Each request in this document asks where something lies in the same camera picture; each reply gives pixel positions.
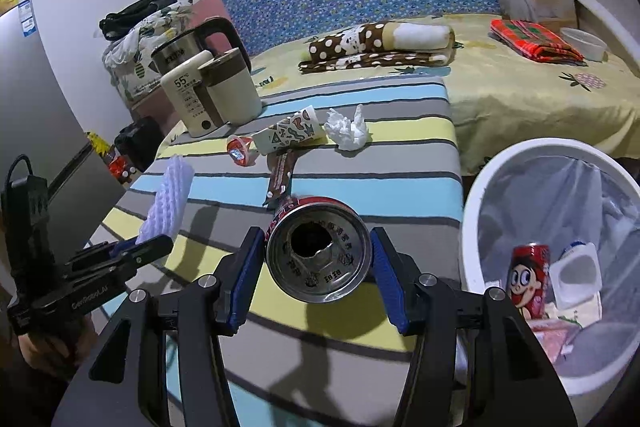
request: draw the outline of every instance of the gray refrigerator door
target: gray refrigerator door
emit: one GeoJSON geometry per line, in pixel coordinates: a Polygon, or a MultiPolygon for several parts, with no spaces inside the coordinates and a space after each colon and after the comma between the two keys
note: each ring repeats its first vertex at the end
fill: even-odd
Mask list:
{"type": "MultiPolygon", "coordinates": [[[[73,57],[69,56],[69,68],[73,57]]],[[[40,33],[25,36],[18,7],[0,16],[0,180],[18,154],[49,181],[88,141],[51,70],[40,33]]],[[[24,176],[21,164],[14,177],[24,176]]],[[[124,193],[95,153],[79,163],[52,200],[49,235],[56,257],[82,248],[124,193]]]]}

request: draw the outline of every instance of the metal screw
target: metal screw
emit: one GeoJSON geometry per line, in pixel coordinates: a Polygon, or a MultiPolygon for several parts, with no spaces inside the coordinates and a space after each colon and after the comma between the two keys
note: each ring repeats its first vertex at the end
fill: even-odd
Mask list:
{"type": "Polygon", "coordinates": [[[438,283],[438,278],[433,273],[421,273],[418,282],[422,286],[435,286],[438,283]]]}
{"type": "Polygon", "coordinates": [[[211,274],[203,275],[198,279],[198,284],[203,288],[208,288],[210,286],[213,286],[216,282],[218,282],[218,279],[216,279],[215,275],[211,275],[211,274]]]}
{"type": "Polygon", "coordinates": [[[494,301],[502,301],[504,300],[504,290],[502,288],[489,288],[489,296],[494,300],[494,301]]]}
{"type": "Polygon", "coordinates": [[[131,302],[140,302],[140,301],[143,301],[144,299],[146,299],[146,292],[144,290],[141,290],[141,289],[133,290],[129,294],[129,300],[131,302]]]}

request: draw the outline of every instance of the gray trash bag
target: gray trash bag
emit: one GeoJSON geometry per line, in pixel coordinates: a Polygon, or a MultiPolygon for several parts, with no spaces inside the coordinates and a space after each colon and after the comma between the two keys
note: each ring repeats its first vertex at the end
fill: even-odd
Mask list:
{"type": "MultiPolygon", "coordinates": [[[[478,220],[484,280],[506,288],[517,245],[549,245],[550,261],[574,241],[593,243],[602,272],[602,320],[584,328],[554,364],[585,377],[620,356],[640,331],[640,209],[597,167],[565,156],[505,166],[490,182],[478,220]]],[[[549,285],[546,301],[553,301],[549,285]]]]}

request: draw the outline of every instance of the kettle handle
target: kettle handle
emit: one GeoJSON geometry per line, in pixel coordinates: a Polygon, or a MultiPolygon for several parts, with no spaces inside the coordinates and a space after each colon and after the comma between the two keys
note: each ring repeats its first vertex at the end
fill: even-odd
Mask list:
{"type": "Polygon", "coordinates": [[[238,32],[232,25],[229,19],[225,19],[224,17],[211,17],[205,20],[201,25],[197,26],[195,29],[196,35],[201,41],[202,48],[206,49],[205,39],[214,33],[222,33],[228,39],[229,44],[231,44],[232,48],[240,49],[240,53],[242,54],[242,58],[246,62],[246,66],[249,69],[249,73],[251,73],[251,60],[249,60],[249,54],[246,52],[244,48],[244,44],[240,40],[240,36],[238,32]]]}

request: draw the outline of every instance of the cartoon eye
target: cartoon eye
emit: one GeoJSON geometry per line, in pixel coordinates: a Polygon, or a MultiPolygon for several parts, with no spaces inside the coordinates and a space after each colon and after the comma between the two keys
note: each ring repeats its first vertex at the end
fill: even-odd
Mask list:
{"type": "Polygon", "coordinates": [[[529,281],[531,280],[531,272],[529,270],[523,270],[520,274],[520,284],[523,286],[529,285],[529,281]]]}

